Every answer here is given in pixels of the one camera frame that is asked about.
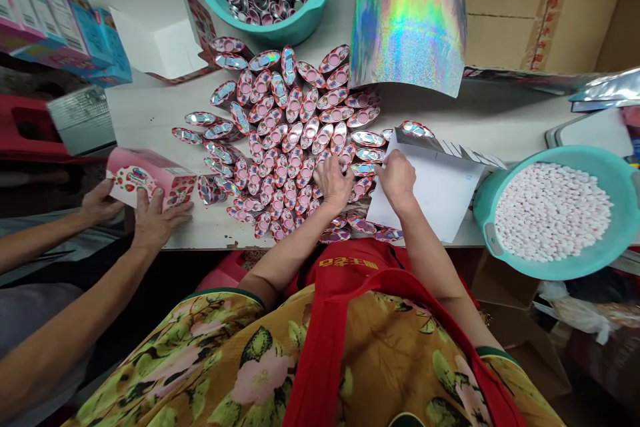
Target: silver foil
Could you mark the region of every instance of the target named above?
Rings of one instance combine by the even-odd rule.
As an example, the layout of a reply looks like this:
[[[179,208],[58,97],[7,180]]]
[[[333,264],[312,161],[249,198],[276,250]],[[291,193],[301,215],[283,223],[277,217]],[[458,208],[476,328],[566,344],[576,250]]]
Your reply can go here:
[[[357,0],[349,88],[399,82],[457,97],[466,44],[465,0]]]

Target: white table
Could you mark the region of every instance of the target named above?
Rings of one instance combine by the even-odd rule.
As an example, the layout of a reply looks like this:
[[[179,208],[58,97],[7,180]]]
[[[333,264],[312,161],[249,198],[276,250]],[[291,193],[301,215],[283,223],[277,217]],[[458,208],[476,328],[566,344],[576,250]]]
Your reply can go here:
[[[298,60],[318,65],[334,46],[351,42],[355,0],[328,0],[325,16],[316,32],[295,48]],[[229,27],[212,12],[219,35],[245,36]],[[254,52],[261,48],[249,42]],[[122,147],[149,148],[184,167],[210,173],[203,163],[202,147],[186,145],[171,135],[171,128],[185,126],[183,118],[192,111],[229,114],[209,106],[214,88],[237,74],[218,71],[201,79],[165,87],[148,75],[136,73],[134,83],[109,89],[107,99],[118,144]],[[503,161],[520,161],[546,149],[544,133],[574,118],[565,97],[555,97],[521,87],[465,81],[460,95],[451,99],[412,85],[385,84],[378,87],[382,95],[382,114],[373,131],[417,120],[439,137],[459,141]],[[249,153],[246,141],[240,150]],[[270,237],[256,240],[253,227],[236,222],[226,213],[230,201],[205,207],[195,200],[193,222],[171,238],[167,248],[227,249],[266,248]],[[463,222],[453,246],[483,246],[483,238],[471,212]]]

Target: plastic bag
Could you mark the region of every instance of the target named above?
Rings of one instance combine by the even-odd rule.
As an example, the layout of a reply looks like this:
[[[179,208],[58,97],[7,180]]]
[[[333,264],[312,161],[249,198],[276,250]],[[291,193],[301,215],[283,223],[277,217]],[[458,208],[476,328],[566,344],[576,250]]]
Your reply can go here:
[[[558,319],[582,332],[597,334],[595,340],[600,345],[606,344],[611,331],[618,328],[590,302],[569,297],[564,282],[541,282],[538,294],[553,306]]]

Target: yellow floral shirt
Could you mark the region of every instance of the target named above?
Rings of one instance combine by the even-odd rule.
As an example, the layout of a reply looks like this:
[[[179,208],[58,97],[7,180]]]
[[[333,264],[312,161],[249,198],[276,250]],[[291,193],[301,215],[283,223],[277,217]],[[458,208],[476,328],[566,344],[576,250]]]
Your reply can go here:
[[[278,426],[305,344],[314,286],[265,315],[241,290],[183,300],[66,423]],[[562,421],[503,352],[483,358],[530,426]],[[349,304],[338,426],[490,426],[462,351],[425,308],[369,292]]]

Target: red stool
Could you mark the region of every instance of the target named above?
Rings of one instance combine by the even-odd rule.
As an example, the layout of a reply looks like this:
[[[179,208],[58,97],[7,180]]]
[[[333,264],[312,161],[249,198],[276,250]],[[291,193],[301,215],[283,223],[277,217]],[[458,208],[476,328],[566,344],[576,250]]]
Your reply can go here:
[[[0,159],[51,163],[101,160],[69,155],[53,125],[47,102],[14,95],[0,95]]]

